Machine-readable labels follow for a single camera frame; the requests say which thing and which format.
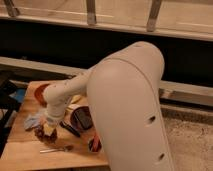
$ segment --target food item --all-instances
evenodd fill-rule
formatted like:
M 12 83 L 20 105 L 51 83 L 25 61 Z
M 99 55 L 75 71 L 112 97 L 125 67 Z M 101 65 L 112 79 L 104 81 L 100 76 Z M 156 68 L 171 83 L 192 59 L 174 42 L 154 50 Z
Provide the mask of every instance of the food item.
M 48 135 L 48 136 L 51 136 L 51 134 L 52 134 L 53 131 L 55 130 L 54 127 L 52 127 L 52 126 L 50 126 L 50 125 L 48 125 L 48 124 L 46 124 L 46 123 L 43 125 L 43 127 L 44 127 L 44 132 L 45 132 L 45 134 Z
M 52 134 L 50 136 L 46 135 L 44 133 L 44 126 L 43 125 L 39 125 L 34 129 L 35 132 L 35 136 L 42 142 L 46 142 L 46 143 L 54 143 L 57 139 L 57 131 L 56 129 L 54 129 L 54 131 L 52 132 Z
M 72 100 L 71 100 L 71 104 L 78 102 L 79 100 L 81 100 L 82 96 L 81 95 L 75 95 L 73 96 Z

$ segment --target wooden table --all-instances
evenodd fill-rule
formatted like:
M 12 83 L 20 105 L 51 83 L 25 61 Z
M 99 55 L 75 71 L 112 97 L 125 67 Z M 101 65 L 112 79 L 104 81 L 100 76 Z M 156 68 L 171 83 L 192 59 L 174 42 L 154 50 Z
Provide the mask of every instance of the wooden table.
M 82 133 L 81 138 L 77 138 L 67 130 L 58 127 L 58 140 L 51 147 L 72 144 L 74 149 L 71 152 L 39 153 L 42 149 L 50 148 L 50 145 L 47 146 L 38 141 L 34 136 L 34 131 L 25 131 L 23 123 L 29 114 L 35 114 L 41 108 L 34 98 L 34 90 L 44 83 L 47 82 L 29 84 L 2 154 L 0 170 L 41 170 L 108 165 L 103 150 L 98 153 L 88 150 L 88 141 L 93 137 L 94 128 Z M 86 104 L 86 98 L 82 98 L 78 103 Z

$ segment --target orange bowl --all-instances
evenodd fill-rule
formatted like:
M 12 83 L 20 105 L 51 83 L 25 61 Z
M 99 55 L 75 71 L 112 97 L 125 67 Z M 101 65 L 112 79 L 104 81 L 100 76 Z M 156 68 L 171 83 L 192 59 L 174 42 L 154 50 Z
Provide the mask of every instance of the orange bowl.
M 47 102 L 44 100 L 44 97 L 43 97 L 43 92 L 44 92 L 44 89 L 50 84 L 42 84 L 40 85 L 38 88 L 36 88 L 35 92 L 34 92 L 34 96 L 36 98 L 36 100 L 39 102 L 39 104 L 43 107 L 46 107 L 47 106 Z

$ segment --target spoon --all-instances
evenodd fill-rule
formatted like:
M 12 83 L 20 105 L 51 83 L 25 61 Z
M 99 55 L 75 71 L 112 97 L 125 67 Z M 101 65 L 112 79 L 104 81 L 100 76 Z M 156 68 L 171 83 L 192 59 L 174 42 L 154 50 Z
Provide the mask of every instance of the spoon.
M 43 153 L 50 153 L 50 152 L 56 152 L 56 151 L 69 152 L 72 149 L 73 149 L 72 145 L 67 145 L 65 147 L 60 147 L 60 148 L 52 148 L 52 149 L 41 150 L 40 153 L 43 154 Z

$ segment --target glass pane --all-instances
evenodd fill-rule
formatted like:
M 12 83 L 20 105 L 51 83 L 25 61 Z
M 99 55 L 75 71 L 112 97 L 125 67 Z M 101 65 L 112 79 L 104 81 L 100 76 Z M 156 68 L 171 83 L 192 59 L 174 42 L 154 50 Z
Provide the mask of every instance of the glass pane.
M 3 14 L 3 15 L 7 14 L 7 10 L 6 10 L 6 7 L 4 5 L 3 0 L 0 0 L 0 15 L 1 14 Z
M 151 0 L 96 0 L 98 23 L 146 26 Z
M 165 0 L 156 27 L 213 33 L 213 1 Z
M 86 21 L 85 0 L 13 0 L 21 15 Z

